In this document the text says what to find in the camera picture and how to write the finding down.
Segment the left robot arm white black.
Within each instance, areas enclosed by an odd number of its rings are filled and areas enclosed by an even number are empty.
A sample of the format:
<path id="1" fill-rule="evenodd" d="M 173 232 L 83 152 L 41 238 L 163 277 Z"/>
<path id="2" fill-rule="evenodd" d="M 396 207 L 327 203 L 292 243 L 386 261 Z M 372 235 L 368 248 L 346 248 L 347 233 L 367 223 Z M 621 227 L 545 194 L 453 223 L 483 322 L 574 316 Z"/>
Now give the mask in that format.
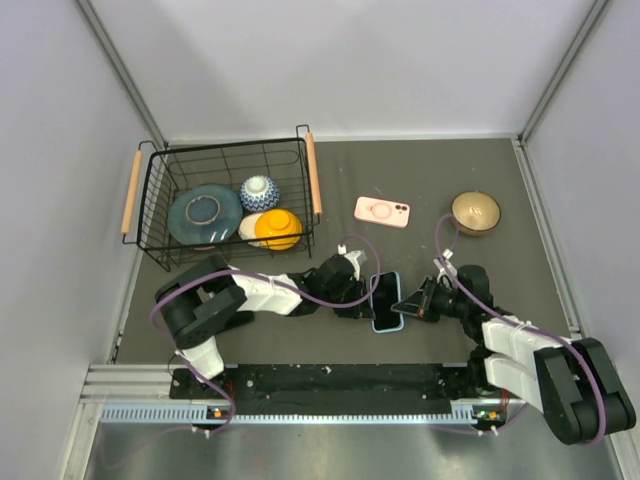
<path id="1" fill-rule="evenodd" d="M 162 315 L 178 355 L 193 367 L 194 387 L 212 397 L 227 382 L 216 336 L 252 322 L 256 313 L 302 317 L 323 306 L 339 317 L 371 316 L 365 262 L 364 251 L 341 245 L 318 268 L 266 275 L 239 270 L 216 254 L 158 289 L 152 313 Z"/>

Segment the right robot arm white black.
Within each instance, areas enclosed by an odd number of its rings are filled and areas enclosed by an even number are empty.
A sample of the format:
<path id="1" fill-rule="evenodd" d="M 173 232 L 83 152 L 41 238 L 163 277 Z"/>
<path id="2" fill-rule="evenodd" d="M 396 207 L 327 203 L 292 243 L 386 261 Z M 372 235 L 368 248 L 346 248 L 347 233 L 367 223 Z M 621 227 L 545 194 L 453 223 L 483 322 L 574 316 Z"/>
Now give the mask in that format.
<path id="1" fill-rule="evenodd" d="M 504 389 L 524 400 L 566 445 L 636 425 L 636 410 L 604 345 L 594 338 L 547 336 L 495 306 L 479 265 L 426 277 L 392 309 L 429 323 L 459 320 L 476 344 L 467 362 L 469 388 L 481 396 Z"/>

